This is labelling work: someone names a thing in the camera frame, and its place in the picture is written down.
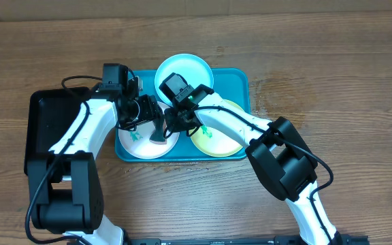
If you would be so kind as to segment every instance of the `light blue plate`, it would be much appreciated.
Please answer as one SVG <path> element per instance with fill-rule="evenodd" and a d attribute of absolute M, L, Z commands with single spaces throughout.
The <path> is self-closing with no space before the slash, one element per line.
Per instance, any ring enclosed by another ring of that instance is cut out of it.
<path fill-rule="evenodd" d="M 200 84 L 210 88 L 214 86 L 214 76 L 210 66 L 198 56 L 192 54 L 177 54 L 163 61 L 157 69 L 154 79 L 155 91 L 161 101 L 172 106 L 171 101 L 160 91 L 160 84 L 170 74 L 180 74 L 193 88 Z"/>
<path fill-rule="evenodd" d="M 143 80 L 143 91 L 141 95 L 155 95 L 154 77 L 155 70 L 134 71 Z M 243 110 L 250 113 L 248 78 L 243 71 L 236 68 L 213 68 L 212 73 L 216 80 L 214 91 L 223 99 L 228 99 L 237 103 Z M 185 132 L 180 133 L 176 145 L 165 155 L 157 159 L 143 160 L 129 154 L 119 141 L 118 130 L 116 130 L 115 151 L 120 159 L 126 162 L 173 162 L 173 161 L 237 161 L 246 157 L 244 148 L 229 157 L 211 157 L 200 151 L 186 136 Z"/>

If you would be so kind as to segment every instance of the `green sticker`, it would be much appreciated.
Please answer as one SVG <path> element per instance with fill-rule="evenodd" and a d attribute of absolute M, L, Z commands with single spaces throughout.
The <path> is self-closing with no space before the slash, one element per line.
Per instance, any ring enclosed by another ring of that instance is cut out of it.
<path fill-rule="evenodd" d="M 212 138 L 212 132 L 205 125 L 202 125 L 202 133 L 207 135 L 207 137 Z"/>
<path fill-rule="evenodd" d="M 138 140 L 140 140 L 140 139 L 143 138 L 143 137 L 139 134 L 139 132 L 135 132 L 135 133 L 129 132 L 129 135 L 131 136 L 131 139 L 133 140 L 133 142 L 136 142 L 136 141 L 138 141 Z"/>

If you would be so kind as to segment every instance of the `wire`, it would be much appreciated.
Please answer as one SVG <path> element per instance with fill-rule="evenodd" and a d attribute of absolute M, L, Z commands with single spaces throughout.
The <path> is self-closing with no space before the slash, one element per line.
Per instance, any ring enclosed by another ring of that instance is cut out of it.
<path fill-rule="evenodd" d="M 30 218 L 31 218 L 31 213 L 33 211 L 33 207 L 37 201 L 37 198 L 39 197 L 40 191 L 42 190 L 42 187 L 45 184 L 45 181 L 48 179 L 48 177 L 50 176 L 50 174 L 52 173 L 52 171 L 54 170 L 54 167 L 56 166 L 56 164 L 60 161 L 61 157 L 64 155 L 65 151 L 72 145 L 72 142 L 75 140 L 76 136 L 79 134 L 79 132 L 81 131 L 81 129 L 83 128 L 83 126 L 86 124 L 86 121 L 88 119 L 88 116 L 90 114 L 90 107 L 88 106 L 87 102 L 85 99 L 82 99 L 79 95 L 77 95 L 76 93 L 74 93 L 72 90 L 70 90 L 69 88 L 67 88 L 65 86 L 65 82 L 68 80 L 72 80 L 72 79 L 78 79 L 78 78 L 88 78 L 88 79 L 94 79 L 94 80 L 101 80 L 102 78 L 98 78 L 98 77 L 94 77 L 94 76 L 71 76 L 68 78 L 65 78 L 61 81 L 61 86 L 73 97 L 79 99 L 84 106 L 86 106 L 86 114 L 84 116 L 84 118 L 82 119 L 82 122 L 80 123 L 80 125 L 78 126 L 78 128 L 74 131 L 74 133 L 72 134 L 72 136 L 67 140 L 66 145 L 64 145 L 64 147 L 61 149 L 61 151 L 55 156 L 54 160 L 52 161 L 52 163 L 50 164 L 48 170 L 46 171 L 44 177 L 42 178 L 42 180 L 39 183 L 39 186 L 37 187 L 33 198 L 31 199 L 31 202 L 29 204 L 28 210 L 27 210 L 27 214 L 25 215 L 25 233 L 27 234 L 28 239 L 30 239 L 32 242 L 36 243 L 36 244 L 51 244 L 54 242 L 60 242 L 63 240 L 68 240 L 68 239 L 76 239 L 86 245 L 91 244 L 90 242 L 87 242 L 87 240 L 85 240 L 83 237 L 78 236 L 78 235 L 64 235 L 60 238 L 54 238 L 54 239 L 49 239 L 49 240 L 38 240 L 35 237 L 33 237 L 33 234 L 31 234 L 31 230 L 30 230 Z M 94 92 L 95 90 L 97 90 L 97 88 L 99 88 L 100 83 L 97 83 L 96 85 L 94 85 L 94 87 L 89 90 L 91 93 Z"/>
<path fill-rule="evenodd" d="M 265 133 L 265 130 L 258 128 L 256 125 L 254 125 L 253 123 L 247 121 L 247 120 L 244 119 L 242 116 L 240 116 L 239 114 L 237 114 L 237 113 L 231 111 L 230 109 L 227 109 L 227 108 L 224 108 L 224 107 L 221 107 L 221 106 L 201 106 L 201 107 L 198 107 L 198 108 L 195 108 L 195 109 L 192 109 L 192 110 L 188 110 L 188 111 L 186 111 L 186 112 L 184 112 L 184 113 L 178 115 L 178 117 L 176 117 L 176 118 L 172 121 L 172 124 L 171 124 L 170 126 L 169 126 L 169 125 L 166 126 L 166 128 L 165 128 L 165 130 L 164 130 L 164 133 L 163 133 L 164 138 L 167 139 L 168 137 L 170 137 L 170 136 L 172 135 L 173 128 L 175 127 L 175 124 L 176 124 L 176 122 L 178 121 L 179 118 L 182 118 L 183 116 L 186 116 L 186 115 L 188 115 L 188 114 L 190 114 L 190 113 L 192 113 L 192 112 L 195 112 L 195 111 L 197 111 L 197 110 L 207 110 L 207 109 L 215 109 L 215 110 L 222 110 L 222 111 L 228 112 L 228 113 L 232 114 L 233 116 L 235 116 L 236 118 L 240 119 L 243 123 L 246 123 L 246 124 L 247 124 L 249 127 L 251 127 L 252 129 L 257 130 L 257 131 L 259 131 L 259 132 L 261 132 L 261 133 Z M 172 129 L 172 130 L 170 131 L 169 135 L 166 135 L 167 130 L 170 130 L 170 129 Z M 323 221 L 321 220 L 321 217 L 320 217 L 320 215 L 319 215 L 319 212 L 318 212 L 318 210 L 317 210 L 317 208 L 316 208 L 316 206 L 315 206 L 315 204 L 314 204 L 315 200 L 314 200 L 314 198 L 313 198 L 313 197 L 314 197 L 314 194 L 317 193 L 317 191 L 323 190 L 324 188 L 326 188 L 326 187 L 328 187 L 330 184 L 332 184 L 332 182 L 333 182 L 333 172 L 332 172 L 331 168 L 330 168 L 322 159 L 320 159 L 318 156 L 312 154 L 311 152 L 308 152 L 307 150 L 304 150 L 303 148 L 300 148 L 299 146 L 296 146 L 295 144 L 290 143 L 290 142 L 288 142 L 287 140 L 284 140 L 284 139 L 282 139 L 281 137 L 279 137 L 279 136 L 277 136 L 277 135 L 275 135 L 275 134 L 274 134 L 274 137 L 275 137 L 277 140 L 279 140 L 279 141 L 281 141 L 282 143 L 284 143 L 286 146 L 290 146 L 290 147 L 293 147 L 293 148 L 295 148 L 295 149 L 297 149 L 297 150 L 300 150 L 301 152 L 303 152 L 303 153 L 306 154 L 307 156 L 309 156 L 309 157 L 315 159 L 315 160 L 316 160 L 317 162 L 319 162 L 319 163 L 326 169 L 326 171 L 329 173 L 329 180 L 328 180 L 326 183 L 324 183 L 324 184 L 318 186 L 317 188 L 315 188 L 313 191 L 311 191 L 311 194 L 310 194 L 309 199 L 310 199 L 310 202 L 311 202 L 312 209 L 314 210 L 314 213 L 316 214 L 316 217 L 317 217 L 317 219 L 318 219 L 318 221 L 319 221 L 319 223 L 320 223 L 321 228 L 322 228 L 323 231 L 325 232 L 325 234 L 326 234 L 326 236 L 327 236 L 327 239 L 329 240 L 329 243 L 332 244 L 331 236 L 329 235 L 329 232 L 327 231 L 326 226 L 323 224 Z"/>

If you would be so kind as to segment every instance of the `wooden table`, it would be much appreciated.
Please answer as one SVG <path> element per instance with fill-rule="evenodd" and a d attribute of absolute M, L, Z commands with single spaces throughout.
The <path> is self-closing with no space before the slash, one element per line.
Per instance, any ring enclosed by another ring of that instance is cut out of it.
<path fill-rule="evenodd" d="M 182 52 L 246 72 L 252 113 L 289 118 L 331 166 L 335 181 L 321 192 L 331 222 L 342 233 L 392 244 L 392 12 L 0 22 L 0 244 L 29 243 L 30 95 L 67 76 L 100 76 L 103 63 L 156 69 Z M 110 133 L 97 168 L 105 213 L 132 238 L 299 232 L 247 160 L 124 163 Z M 317 174 L 326 181 L 322 167 Z"/>

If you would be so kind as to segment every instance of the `yellow plate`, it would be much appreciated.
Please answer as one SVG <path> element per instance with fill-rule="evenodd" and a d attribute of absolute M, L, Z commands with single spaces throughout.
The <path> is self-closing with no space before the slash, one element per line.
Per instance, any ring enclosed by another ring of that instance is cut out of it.
<path fill-rule="evenodd" d="M 236 103 L 225 99 L 225 101 L 235 108 L 243 110 Z M 239 143 L 217 129 L 201 126 L 199 130 L 191 136 L 191 141 L 203 153 L 211 157 L 228 157 L 243 148 Z"/>

